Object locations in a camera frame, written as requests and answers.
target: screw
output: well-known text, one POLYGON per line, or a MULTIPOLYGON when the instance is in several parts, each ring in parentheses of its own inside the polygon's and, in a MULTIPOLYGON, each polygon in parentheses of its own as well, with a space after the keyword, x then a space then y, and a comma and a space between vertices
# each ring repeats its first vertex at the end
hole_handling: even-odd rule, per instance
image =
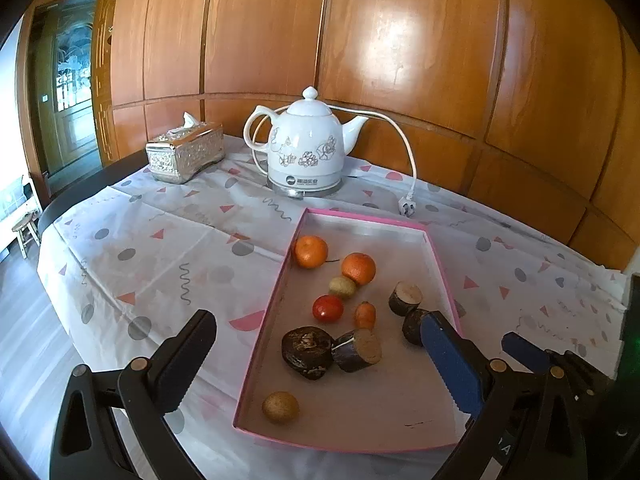
POLYGON ((502 359, 491 359, 491 362, 489 362, 489 366, 494 372, 502 373, 507 371, 507 363, 505 363, 502 359))
POLYGON ((86 370, 87 370, 86 365, 78 365, 77 367, 74 368, 74 370, 71 373, 75 377, 80 377, 86 372, 86 370))
POLYGON ((130 362, 129 366, 131 366, 132 370, 139 372, 146 368, 147 363, 148 361, 146 360, 146 357, 136 357, 132 362, 130 362))
POLYGON ((551 375, 553 375, 553 377, 555 377, 556 379, 562 379, 564 377, 564 370, 562 370, 562 368, 559 366, 552 366, 551 370, 549 371, 551 372, 551 375))

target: kettle spout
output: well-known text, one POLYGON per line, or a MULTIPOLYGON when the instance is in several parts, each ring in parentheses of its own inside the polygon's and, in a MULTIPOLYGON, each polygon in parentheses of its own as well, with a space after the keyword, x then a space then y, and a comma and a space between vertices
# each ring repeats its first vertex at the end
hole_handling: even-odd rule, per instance
POLYGON ((342 125, 342 139, 344 140, 344 154, 349 155, 351 150, 356 145, 358 135, 362 125, 367 122, 368 117, 356 115, 348 123, 342 125))

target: pink tray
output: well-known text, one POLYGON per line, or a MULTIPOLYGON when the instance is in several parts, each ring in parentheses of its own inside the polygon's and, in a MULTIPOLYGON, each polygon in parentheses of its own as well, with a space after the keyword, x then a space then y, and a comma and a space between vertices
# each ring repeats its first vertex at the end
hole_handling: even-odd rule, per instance
POLYGON ((458 411, 423 348, 402 336, 403 318, 388 307, 396 283, 416 283, 422 308, 439 310, 460 332, 460 322, 426 229, 420 224, 322 209, 307 209, 293 240, 315 234, 329 245, 329 260, 353 252, 376 261, 375 279, 345 302, 342 318, 321 324, 311 314, 314 300, 327 294, 340 262, 300 269, 289 248, 247 370, 233 425, 255 436, 294 446, 340 452, 384 453, 431 449, 456 443, 464 432, 458 411), (361 301, 376 306, 374 329, 382 345, 382 361, 347 374, 334 364, 321 379, 309 381, 282 359, 282 336, 293 328, 319 326, 338 337, 353 327, 353 311, 361 301), (262 414, 264 398, 274 391, 292 393, 300 417, 279 426, 262 414))

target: cut eggplant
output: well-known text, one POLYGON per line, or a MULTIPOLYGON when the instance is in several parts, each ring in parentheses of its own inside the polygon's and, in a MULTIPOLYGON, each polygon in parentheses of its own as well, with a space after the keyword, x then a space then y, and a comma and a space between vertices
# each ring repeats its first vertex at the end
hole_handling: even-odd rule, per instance
POLYGON ((334 362, 334 344, 327 332, 317 326, 302 326, 282 337, 282 358, 305 379, 317 381, 334 362))
POLYGON ((367 328, 357 328, 341 335, 332 348, 335 363, 345 372, 357 372, 382 359, 376 335, 367 328))
POLYGON ((414 308, 404 318, 402 333, 404 334, 404 338, 412 345, 422 346, 420 325, 422 324, 422 318, 428 313, 429 311, 423 308, 414 308))
POLYGON ((398 316, 406 316, 409 311, 420 305, 422 292, 417 285, 407 282, 398 282, 396 288, 389 297, 389 308, 398 316))

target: tablecloth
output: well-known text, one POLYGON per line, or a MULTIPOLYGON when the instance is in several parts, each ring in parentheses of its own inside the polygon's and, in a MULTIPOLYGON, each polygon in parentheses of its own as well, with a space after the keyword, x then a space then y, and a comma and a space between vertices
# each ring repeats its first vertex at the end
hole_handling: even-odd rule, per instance
MULTIPOLYGON (((411 178, 347 158, 326 198, 275 195, 241 139, 186 184, 148 168, 79 203, 43 235, 38 273, 84 361, 122 368, 150 356, 199 308, 218 338, 180 408, 166 416, 204 475, 216 479, 428 478, 449 449, 393 456, 281 446, 231 419, 271 288, 305 207, 398 216, 411 178)), ((428 226, 462 329, 488 357, 515 331, 575 351, 612 374, 625 276, 479 203, 418 182, 413 220, 428 226)))

